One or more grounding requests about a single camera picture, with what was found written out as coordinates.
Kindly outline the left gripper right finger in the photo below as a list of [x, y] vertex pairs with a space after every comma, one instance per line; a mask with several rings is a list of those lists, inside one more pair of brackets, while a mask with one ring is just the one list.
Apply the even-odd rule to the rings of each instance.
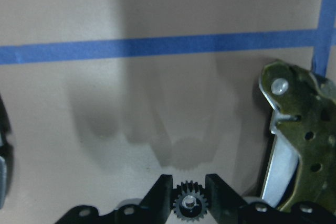
[[217, 174], [205, 176], [205, 189], [216, 223], [239, 223], [239, 209], [247, 202]]

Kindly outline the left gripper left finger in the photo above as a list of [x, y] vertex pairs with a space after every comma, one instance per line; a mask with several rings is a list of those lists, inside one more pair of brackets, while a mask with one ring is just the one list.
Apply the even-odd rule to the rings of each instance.
[[166, 223], [171, 213], [173, 176], [162, 174], [140, 202], [145, 223]]

